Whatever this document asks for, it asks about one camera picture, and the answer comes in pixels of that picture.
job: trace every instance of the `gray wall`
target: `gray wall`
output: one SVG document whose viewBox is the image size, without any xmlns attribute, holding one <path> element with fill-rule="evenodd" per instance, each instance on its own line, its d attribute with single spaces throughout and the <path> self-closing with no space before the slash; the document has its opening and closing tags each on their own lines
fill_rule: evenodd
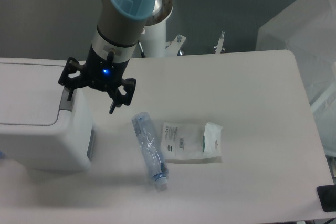
<svg viewBox="0 0 336 224">
<path fill-rule="evenodd" d="M 228 52 L 253 51 L 258 28 L 295 0 L 174 0 L 167 39 L 188 37 L 187 54 L 212 52 L 222 30 Z M 85 59 L 99 0 L 0 0 L 0 57 Z"/>
</svg>

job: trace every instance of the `black object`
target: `black object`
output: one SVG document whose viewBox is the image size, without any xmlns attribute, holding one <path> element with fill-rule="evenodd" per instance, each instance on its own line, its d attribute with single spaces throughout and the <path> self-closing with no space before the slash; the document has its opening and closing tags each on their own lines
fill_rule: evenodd
<svg viewBox="0 0 336 224">
<path fill-rule="evenodd" d="M 329 224 L 329 223 L 333 222 L 334 220 L 336 220 L 336 218 L 332 218 L 332 219 L 330 219 L 330 220 L 326 221 L 326 222 L 325 222 L 325 223 L 323 223 L 323 224 Z"/>
<path fill-rule="evenodd" d="M 336 212 L 336 185 L 319 186 L 317 188 L 322 209 L 325 212 Z"/>
<path fill-rule="evenodd" d="M 138 41 L 138 46 L 139 46 L 139 49 L 140 49 L 141 58 L 146 58 L 146 55 L 143 51 L 143 48 L 142 48 L 142 45 L 141 45 L 140 41 Z"/>
<path fill-rule="evenodd" d="M 99 57 L 93 48 L 90 48 L 89 56 L 84 65 L 81 65 L 75 58 L 70 57 L 63 69 L 58 80 L 60 85 L 64 85 L 69 89 L 68 101 L 71 100 L 75 89 L 89 86 L 93 89 L 107 92 L 113 102 L 110 107 L 110 114 L 116 107 L 123 104 L 129 106 L 131 104 L 135 91 L 135 79 L 122 79 L 122 75 L 126 69 L 128 61 L 123 63 L 113 63 L 114 52 L 109 52 L 107 59 Z M 122 95 L 119 87 L 123 86 L 126 94 Z"/>
<path fill-rule="evenodd" d="M 89 147 L 88 147 L 88 151 L 86 153 L 86 156 L 89 158 L 89 160 L 91 160 L 91 158 L 92 158 L 93 145 L 94 145 L 95 140 L 96 140 L 96 131 L 95 131 L 94 127 L 92 127 Z"/>
</svg>

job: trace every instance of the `white surface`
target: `white surface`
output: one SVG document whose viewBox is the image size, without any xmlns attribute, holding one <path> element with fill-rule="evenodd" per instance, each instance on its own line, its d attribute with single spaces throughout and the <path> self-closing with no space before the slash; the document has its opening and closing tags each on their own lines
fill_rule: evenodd
<svg viewBox="0 0 336 224">
<path fill-rule="evenodd" d="M 71 112 L 59 110 L 63 87 L 57 81 L 63 67 L 61 62 L 57 65 L 0 58 L 0 80 L 8 80 L 0 86 L 10 98 L 0 103 L 10 108 L 0 122 L 0 150 L 34 169 L 86 170 L 92 114 L 81 90 L 74 96 Z"/>
<path fill-rule="evenodd" d="M 63 92 L 63 87 L 57 83 L 63 67 L 41 68 L 37 65 L 2 62 L 4 61 L 0 61 L 0 124 L 54 124 Z"/>
<path fill-rule="evenodd" d="M 309 101 L 333 80 L 336 0 L 296 0 L 259 29 L 256 50 L 292 51 Z"/>
<path fill-rule="evenodd" d="M 84 89 L 98 126 L 88 172 L 27 171 L 0 161 L 1 223 L 271 223 L 336 217 L 316 192 L 332 184 L 293 55 L 287 51 L 131 59 L 130 107 Z M 130 122 L 223 126 L 222 163 L 169 164 L 168 190 L 148 185 Z"/>
</svg>

